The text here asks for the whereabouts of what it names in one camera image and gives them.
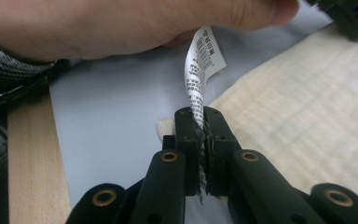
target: paper tag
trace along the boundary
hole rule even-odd
[[[194,34],[186,57],[185,82],[194,119],[203,127],[203,101],[206,80],[226,67],[211,27],[203,26]]]

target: human skin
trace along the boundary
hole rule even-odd
[[[257,30],[290,21],[296,0],[0,0],[0,49],[33,63],[175,46],[203,25]]]

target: wooden table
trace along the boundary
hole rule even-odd
[[[8,108],[10,223],[64,223],[71,206],[48,86]]]

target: gray surface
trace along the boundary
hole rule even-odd
[[[257,32],[213,28],[227,67],[211,77],[206,105],[248,71],[329,23],[301,5],[289,24]],[[72,206],[90,188],[124,188],[145,177],[161,149],[156,124],[189,106],[184,84],[188,45],[81,62],[50,85]],[[230,223],[214,198],[186,200],[186,223]]]

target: white cloth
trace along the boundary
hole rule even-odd
[[[358,194],[358,43],[335,26],[244,75],[211,107],[295,188],[331,182]]]

